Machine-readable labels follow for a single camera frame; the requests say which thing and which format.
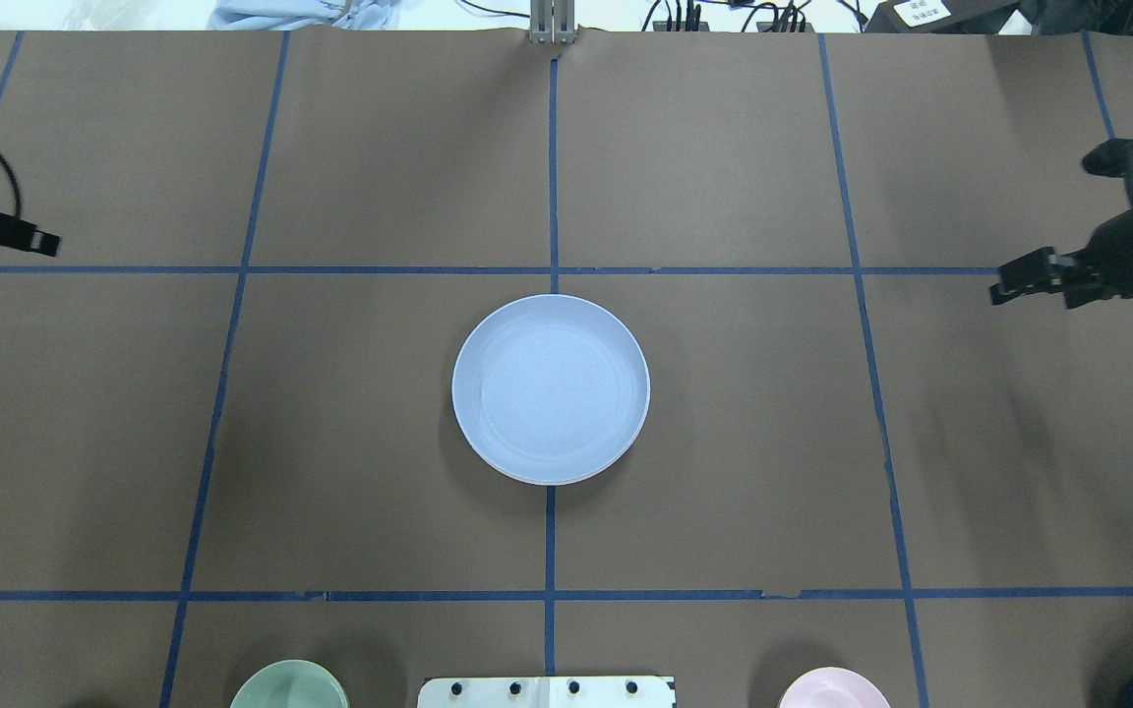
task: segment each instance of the blue tape grid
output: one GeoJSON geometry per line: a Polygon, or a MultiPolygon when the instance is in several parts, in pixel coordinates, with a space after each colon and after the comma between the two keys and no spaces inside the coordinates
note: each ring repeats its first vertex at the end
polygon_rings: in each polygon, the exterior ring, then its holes
{"type": "Polygon", "coordinates": [[[863,290],[863,268],[860,264],[860,246],[854,238],[854,211],[851,210],[851,190],[846,187],[846,162],[842,157],[842,136],[838,130],[837,106],[833,100],[833,76],[828,62],[828,45],[824,35],[819,40],[819,63],[824,74],[824,100],[828,104],[828,125],[833,137],[833,157],[837,162],[837,187],[842,196],[842,216],[846,221],[846,245],[851,250],[851,268],[854,275],[854,297],[859,302],[860,325],[863,327],[863,351],[868,357],[868,379],[872,389],[872,408],[877,426],[881,429],[881,449],[885,454],[886,483],[891,485],[891,527],[894,530],[894,547],[898,555],[898,581],[903,585],[903,604],[908,615],[908,641],[912,646],[912,665],[915,672],[917,696],[920,708],[929,708],[929,690],[926,685],[926,660],[921,655],[921,629],[917,624],[917,602],[912,596],[912,573],[908,569],[908,541],[903,532],[903,511],[898,507],[898,484],[894,479],[894,458],[891,455],[891,432],[885,420],[885,402],[881,399],[881,377],[877,373],[876,349],[872,346],[872,324],[868,319],[868,296],[863,290]]]}
{"type": "Polygon", "coordinates": [[[160,689],[160,708],[169,708],[172,697],[172,682],[177,672],[177,654],[181,650],[181,636],[186,626],[186,606],[190,599],[190,583],[195,574],[195,555],[198,552],[198,535],[204,529],[204,507],[207,504],[207,483],[213,476],[213,459],[216,452],[216,429],[221,423],[221,411],[225,406],[225,384],[229,378],[230,355],[235,350],[235,333],[239,327],[239,313],[242,310],[242,291],[247,287],[247,268],[252,259],[252,242],[256,239],[257,216],[261,212],[261,194],[265,189],[265,168],[270,164],[270,146],[273,143],[273,125],[279,114],[279,97],[282,93],[282,75],[287,70],[287,52],[291,49],[291,33],[282,33],[282,45],[279,50],[279,69],[273,78],[273,93],[270,97],[270,116],[265,118],[265,139],[261,145],[261,165],[257,167],[256,187],[252,191],[252,207],[248,214],[247,236],[242,238],[242,258],[239,259],[239,279],[235,283],[235,304],[230,308],[230,325],[225,332],[225,349],[221,353],[221,372],[216,377],[216,398],[212,403],[212,423],[207,427],[207,445],[204,450],[204,466],[198,476],[198,493],[195,495],[195,514],[190,524],[190,540],[186,544],[186,562],[181,573],[181,590],[177,596],[177,614],[174,631],[169,642],[169,659],[165,664],[165,677],[160,689]]]}
{"type": "MultiPolygon", "coordinates": [[[[0,103],[8,85],[11,69],[17,60],[19,45],[24,33],[17,33],[10,53],[0,77],[0,103]]],[[[208,426],[207,445],[204,454],[201,480],[198,480],[197,501],[191,521],[191,532],[186,549],[182,578],[177,591],[46,591],[46,590],[0,590],[0,600],[14,602],[172,602],[176,604],[174,631],[170,641],[169,659],[165,677],[161,686],[160,705],[170,705],[172,682],[176,677],[177,656],[180,652],[181,638],[185,629],[186,608],[191,602],[540,602],[545,611],[544,659],[545,673],[555,672],[554,630],[556,602],[744,602],[744,600],[903,600],[906,609],[909,640],[912,646],[913,671],[921,708],[929,707],[929,697],[925,675],[925,659],[921,656],[921,634],[917,620],[915,600],[1010,600],[1041,599],[1041,597],[1133,597],[1133,586],[1115,587],[979,587],[979,588],[918,588],[912,587],[906,554],[906,543],[903,529],[903,517],[898,505],[898,485],[895,481],[894,461],[891,455],[889,430],[885,418],[880,375],[876,362],[876,349],[872,342],[871,323],[868,318],[868,297],[864,290],[864,276],[995,276],[994,267],[864,267],[859,255],[859,244],[855,239],[853,207],[851,207],[850,189],[846,184],[846,165],[842,155],[841,133],[837,120],[837,109],[833,99],[830,58],[824,36],[819,36],[819,57],[824,74],[824,97],[830,118],[833,155],[835,155],[838,189],[842,198],[842,215],[846,224],[846,241],[849,242],[850,267],[665,267],[651,268],[642,265],[620,265],[620,267],[563,267],[559,262],[557,239],[557,71],[559,58],[548,63],[548,267],[451,267],[450,265],[252,265],[250,255],[253,241],[256,238],[257,215],[259,214],[261,196],[265,186],[265,170],[269,167],[270,148],[273,138],[275,116],[278,116],[280,91],[283,75],[287,70],[289,34],[282,35],[280,45],[278,72],[274,77],[270,114],[265,121],[265,139],[261,150],[261,162],[257,168],[255,193],[248,215],[248,228],[244,237],[242,258],[239,265],[0,265],[0,273],[42,274],[42,273],[88,273],[88,274],[237,274],[235,301],[230,310],[230,322],[227,332],[225,348],[221,358],[220,376],[212,420],[208,426]],[[195,558],[197,558],[198,539],[203,530],[204,510],[206,506],[208,480],[212,478],[215,454],[215,436],[220,426],[221,409],[224,407],[230,355],[233,351],[235,333],[238,329],[240,309],[242,309],[242,292],[249,274],[547,274],[548,291],[559,291],[559,279],[562,274],[591,274],[593,276],[614,276],[615,274],[647,274],[647,276],[675,276],[675,274],[815,274],[815,276],[850,276],[855,285],[855,300],[860,313],[860,325],[863,332],[864,353],[868,359],[868,377],[872,389],[874,408],[877,425],[880,427],[883,450],[885,455],[886,479],[891,489],[891,523],[895,538],[896,560],[898,560],[900,588],[824,588],[824,590],[806,590],[794,596],[764,595],[759,590],[557,590],[556,587],[556,488],[545,489],[545,582],[544,590],[497,590],[497,591],[193,591],[195,558]]],[[[1106,134],[1115,135],[1114,122],[1105,91],[1099,79],[1099,71],[1093,57],[1092,41],[1083,34],[1084,53],[1088,69],[1096,89],[1096,99],[1100,116],[1105,121],[1106,134]]]]}

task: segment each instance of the power strip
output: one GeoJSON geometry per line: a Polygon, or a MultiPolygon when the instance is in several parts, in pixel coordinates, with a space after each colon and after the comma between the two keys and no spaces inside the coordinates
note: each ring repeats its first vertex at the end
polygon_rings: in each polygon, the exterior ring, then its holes
{"type": "MultiPolygon", "coordinates": [[[[653,22],[653,31],[655,31],[655,32],[668,32],[667,31],[668,24],[671,26],[674,26],[675,23],[667,23],[665,19],[655,19],[655,22],[653,22]]],[[[700,26],[697,26],[696,31],[693,31],[693,32],[710,32],[710,31],[712,31],[710,24],[701,23],[700,26]]]]}
{"type": "MultiPolygon", "coordinates": [[[[770,27],[770,26],[772,26],[772,23],[758,23],[759,32],[768,32],[768,27],[770,27]]],[[[801,33],[795,33],[795,32],[772,32],[772,33],[768,33],[768,34],[804,34],[804,33],[806,34],[810,34],[810,33],[813,33],[815,31],[816,31],[816,28],[812,27],[812,26],[810,26],[810,23],[807,23],[807,26],[803,27],[803,31],[801,31],[801,33]]]]}

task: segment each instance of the metal stand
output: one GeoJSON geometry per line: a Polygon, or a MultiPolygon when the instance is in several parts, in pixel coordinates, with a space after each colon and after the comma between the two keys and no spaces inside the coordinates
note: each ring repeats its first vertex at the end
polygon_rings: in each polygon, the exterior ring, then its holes
{"type": "Polygon", "coordinates": [[[572,44],[576,26],[576,0],[531,0],[531,44],[572,44]]]}

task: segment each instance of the label sticker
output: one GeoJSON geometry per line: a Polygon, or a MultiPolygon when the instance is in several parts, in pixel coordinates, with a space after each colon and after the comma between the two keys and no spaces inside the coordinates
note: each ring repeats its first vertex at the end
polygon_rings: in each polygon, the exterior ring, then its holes
{"type": "Polygon", "coordinates": [[[895,5],[894,11],[898,12],[898,17],[908,26],[925,26],[937,19],[952,17],[943,0],[909,0],[908,3],[895,5]]]}

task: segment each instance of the plate rim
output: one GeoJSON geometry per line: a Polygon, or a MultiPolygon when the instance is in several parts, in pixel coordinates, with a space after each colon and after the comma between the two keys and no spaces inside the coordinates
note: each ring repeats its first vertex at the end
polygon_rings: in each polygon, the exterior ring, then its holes
{"type": "Polygon", "coordinates": [[[312,671],[312,668],[320,668],[327,684],[330,684],[330,686],[334,689],[334,693],[339,694],[340,703],[342,705],[342,707],[343,708],[351,707],[349,699],[347,699],[347,691],[343,690],[343,685],[340,684],[337,677],[334,677],[334,674],[330,673],[330,668],[323,667],[323,665],[316,662],[309,662],[309,659],[278,659],[278,662],[273,662],[272,664],[265,664],[264,667],[257,668],[256,673],[253,673],[252,676],[247,677],[246,682],[242,682],[242,685],[239,686],[239,690],[235,691],[235,698],[230,699],[230,708],[237,708],[239,696],[242,694],[242,692],[247,689],[247,686],[250,685],[252,682],[254,682],[257,679],[257,676],[275,667],[308,667],[309,671],[312,671]]]}
{"type": "Polygon", "coordinates": [[[469,332],[469,334],[466,335],[466,341],[462,342],[462,347],[460,347],[460,349],[458,350],[458,359],[455,359],[453,362],[453,376],[452,381],[450,381],[450,398],[452,399],[453,420],[458,421],[458,427],[460,428],[460,430],[462,430],[462,437],[466,438],[466,443],[469,444],[469,446],[471,446],[471,450],[474,450],[475,453],[478,454],[478,457],[480,457],[480,460],[484,460],[484,462],[486,462],[487,466],[492,467],[492,469],[501,472],[504,476],[508,476],[508,478],[510,479],[521,480],[521,483],[525,484],[538,485],[538,487],[562,487],[563,485],[576,484],[579,480],[586,480],[593,478],[595,475],[599,475],[603,471],[610,469],[611,466],[614,466],[615,462],[620,460],[620,458],[623,458],[623,454],[627,451],[632,449],[632,444],[634,444],[638,437],[641,436],[641,430],[645,428],[646,418],[649,416],[649,395],[651,395],[651,385],[649,384],[649,360],[646,359],[645,350],[641,348],[641,342],[639,342],[638,338],[636,338],[636,335],[632,334],[630,327],[625,325],[623,323],[623,319],[617,317],[615,313],[612,313],[612,310],[610,309],[603,308],[603,306],[598,305],[596,301],[586,300],[585,297],[578,297],[574,295],[563,295],[563,292],[540,292],[539,295],[528,295],[519,297],[517,300],[508,301],[506,304],[501,305],[500,308],[497,309],[492,309],[491,313],[488,313],[486,317],[480,319],[480,323],[477,324],[475,329],[472,329],[471,332],[469,332]],[[553,299],[582,301],[585,305],[590,306],[590,308],[596,308],[598,310],[602,310],[602,313],[606,314],[607,317],[614,319],[615,323],[620,325],[624,334],[629,335],[629,340],[632,341],[632,346],[636,347],[637,353],[641,355],[641,373],[645,378],[645,402],[641,407],[641,417],[639,417],[639,420],[637,421],[636,428],[632,432],[632,436],[630,436],[629,441],[624,443],[623,447],[619,452],[616,452],[616,454],[610,461],[604,463],[604,466],[599,466],[598,469],[595,469],[585,475],[576,476],[576,478],[571,478],[568,480],[557,480],[556,483],[550,483],[550,480],[536,480],[526,478],[526,476],[504,469],[503,466],[499,466],[496,462],[489,460],[489,458],[487,458],[487,454],[480,452],[480,449],[476,446],[475,441],[471,440],[471,436],[469,436],[468,432],[466,432],[466,426],[462,425],[462,417],[460,417],[458,413],[458,368],[460,366],[460,362],[462,362],[462,357],[463,355],[466,355],[466,350],[469,348],[469,346],[471,346],[471,341],[475,339],[477,332],[484,329],[484,325],[488,323],[488,319],[491,319],[492,317],[497,317],[497,315],[500,313],[503,313],[503,310],[508,308],[513,308],[513,306],[522,304],[522,301],[547,299],[547,297],[553,297],[553,299]]]}
{"type": "Polygon", "coordinates": [[[891,700],[888,698],[886,698],[886,696],[884,693],[881,693],[881,690],[876,686],[875,682],[869,681],[867,676],[864,676],[863,674],[860,674],[859,672],[853,672],[853,671],[850,671],[850,668],[844,668],[844,667],[816,667],[816,668],[812,668],[812,671],[809,671],[809,672],[804,673],[803,675],[796,677],[796,680],[794,680],[793,682],[791,682],[791,684],[790,684],[790,686],[787,686],[786,691],[784,691],[784,693],[781,694],[781,700],[777,702],[777,708],[795,708],[794,705],[786,705],[786,699],[787,699],[787,697],[790,697],[790,691],[794,690],[794,686],[801,684],[801,682],[809,682],[817,674],[830,674],[830,675],[846,674],[846,675],[853,676],[853,677],[855,677],[855,680],[862,681],[862,682],[864,682],[864,684],[868,684],[869,686],[871,686],[871,689],[876,691],[876,694],[878,696],[878,698],[881,699],[881,705],[885,705],[886,708],[889,708],[891,700]]]}

